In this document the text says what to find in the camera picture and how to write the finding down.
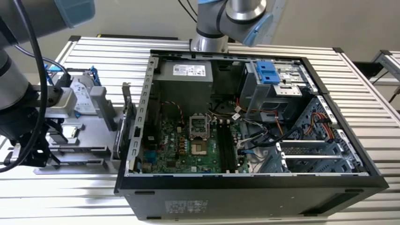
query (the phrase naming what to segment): blue plastic clip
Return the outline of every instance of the blue plastic clip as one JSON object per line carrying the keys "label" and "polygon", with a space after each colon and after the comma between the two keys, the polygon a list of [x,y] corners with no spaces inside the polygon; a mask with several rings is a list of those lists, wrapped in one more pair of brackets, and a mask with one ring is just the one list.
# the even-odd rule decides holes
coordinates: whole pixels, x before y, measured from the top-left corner
{"label": "blue plastic clip", "polygon": [[50,73],[49,73],[49,70],[47,70],[49,69],[47,64],[45,64],[45,69],[46,69],[46,79],[50,82],[50,84],[55,86],[55,83],[53,82],[53,79],[51,79],[51,76],[50,76]]}
{"label": "blue plastic clip", "polygon": [[263,84],[278,84],[281,83],[281,76],[277,73],[277,69],[274,63],[270,61],[258,61],[257,62],[257,70],[262,77]]}
{"label": "blue plastic clip", "polygon": [[101,78],[99,78],[99,73],[98,73],[98,69],[95,68],[95,66],[93,66],[93,67],[90,68],[90,71],[91,71],[93,74],[94,74],[95,86],[102,86]]}

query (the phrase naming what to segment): slotted aluminum surface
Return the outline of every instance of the slotted aluminum surface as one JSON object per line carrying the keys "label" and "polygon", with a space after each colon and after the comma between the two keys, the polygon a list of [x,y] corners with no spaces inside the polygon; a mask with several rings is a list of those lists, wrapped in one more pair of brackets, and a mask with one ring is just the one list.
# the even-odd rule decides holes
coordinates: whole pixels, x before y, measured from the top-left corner
{"label": "slotted aluminum surface", "polygon": [[[133,84],[133,99],[141,98],[150,49],[189,50],[187,41],[83,37],[69,42],[58,60],[66,67],[99,69],[109,99],[123,102],[119,88]],[[375,88],[367,84],[345,54],[333,48],[230,45],[231,53],[309,57],[334,100],[354,128],[390,189],[329,218],[267,220],[193,220],[171,224],[400,224],[400,128],[399,119]],[[142,223],[125,198],[114,195],[117,175],[35,175],[19,167],[0,174],[0,218],[7,224]]]}

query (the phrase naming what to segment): label sticker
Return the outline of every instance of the label sticker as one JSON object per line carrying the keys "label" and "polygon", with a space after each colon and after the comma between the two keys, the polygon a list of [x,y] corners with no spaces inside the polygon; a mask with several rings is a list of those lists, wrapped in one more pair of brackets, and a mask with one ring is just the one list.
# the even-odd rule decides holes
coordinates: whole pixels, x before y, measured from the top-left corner
{"label": "label sticker", "polygon": [[235,108],[235,112],[241,112],[242,111],[242,108],[241,108],[241,106],[238,106],[237,108]]}
{"label": "label sticker", "polygon": [[238,119],[239,119],[239,117],[241,117],[241,114],[239,114],[239,113],[237,113],[237,114],[233,116],[233,119],[234,119],[234,120],[238,120]]}
{"label": "label sticker", "polygon": [[206,66],[203,65],[183,65],[174,66],[175,76],[206,76]]}
{"label": "label sticker", "polygon": [[209,200],[166,201],[167,213],[205,213]]}
{"label": "label sticker", "polygon": [[87,89],[86,85],[81,82],[73,82],[70,87],[73,88],[78,98],[75,110],[81,114],[97,114],[95,106],[89,94],[90,90]]}

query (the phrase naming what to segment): wire bundle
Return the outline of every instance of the wire bundle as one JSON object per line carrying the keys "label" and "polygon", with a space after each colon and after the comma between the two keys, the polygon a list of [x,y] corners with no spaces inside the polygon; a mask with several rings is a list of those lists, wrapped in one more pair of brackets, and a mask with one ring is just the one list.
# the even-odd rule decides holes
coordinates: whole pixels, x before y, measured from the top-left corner
{"label": "wire bundle", "polygon": [[185,124],[185,120],[183,120],[183,111],[182,111],[182,108],[181,108],[181,105],[177,104],[177,102],[171,102],[171,101],[167,101],[167,102],[163,102],[162,105],[165,104],[173,104],[178,107],[179,111],[181,111],[181,120],[182,120],[182,124]]}
{"label": "wire bundle", "polygon": [[[309,135],[309,134],[311,133],[311,131],[313,131],[313,127],[314,127],[314,117],[315,117],[315,116],[319,117],[319,120],[327,119],[327,118],[329,118],[329,117],[326,116],[326,114],[323,114],[322,112],[314,112],[314,113],[311,114],[310,127],[309,127],[309,129],[307,129],[307,131],[306,131],[306,133],[305,133],[306,135]],[[327,122],[325,122],[325,123],[322,123],[322,124],[323,124],[325,130],[326,130],[326,132],[327,132],[329,138],[330,138],[330,139],[335,139],[335,134],[334,134],[334,132],[333,132],[333,130],[331,130],[331,128],[330,128]]]}
{"label": "wire bundle", "polygon": [[[239,104],[239,98],[237,98],[237,106],[241,107],[241,110],[243,110],[245,112],[247,112],[249,110],[245,109],[241,104]],[[261,110],[261,112],[265,112],[265,113],[275,113],[275,121],[277,121],[277,126],[278,128],[281,129],[281,135],[283,135],[283,130],[282,130],[282,127],[281,127],[281,122],[279,122],[279,116],[278,116],[278,111],[274,110],[274,111],[267,111],[267,110]]]}

